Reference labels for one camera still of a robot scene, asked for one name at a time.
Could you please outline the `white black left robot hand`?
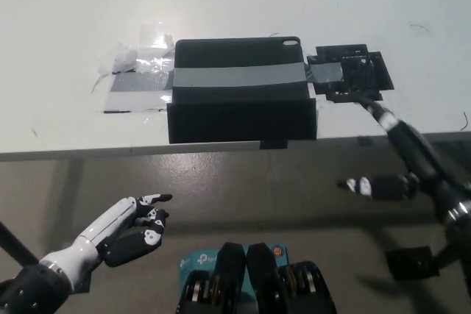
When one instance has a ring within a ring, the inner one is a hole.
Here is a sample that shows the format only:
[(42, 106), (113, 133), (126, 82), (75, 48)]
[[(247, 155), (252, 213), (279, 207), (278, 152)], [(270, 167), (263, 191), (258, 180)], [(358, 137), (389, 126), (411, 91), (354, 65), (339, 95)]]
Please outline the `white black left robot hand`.
[(162, 243), (169, 214), (156, 208), (171, 194), (152, 194), (117, 201), (64, 249), (53, 251), (40, 264), (66, 279), (71, 292), (87, 293), (91, 274), (102, 263), (111, 268), (137, 260)]

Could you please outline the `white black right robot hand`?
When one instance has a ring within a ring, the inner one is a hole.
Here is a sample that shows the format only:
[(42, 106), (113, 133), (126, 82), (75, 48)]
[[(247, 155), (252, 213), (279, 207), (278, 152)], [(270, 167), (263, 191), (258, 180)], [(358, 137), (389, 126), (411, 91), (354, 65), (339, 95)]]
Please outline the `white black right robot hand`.
[(381, 104), (357, 97), (385, 131), (388, 142), (404, 162), (405, 174), (359, 176), (341, 179), (337, 185), (351, 193), (378, 201), (402, 201), (420, 192), (428, 195), (437, 220), (451, 225), (470, 217), (470, 190), (458, 183), (441, 164), (431, 144), (411, 125)]

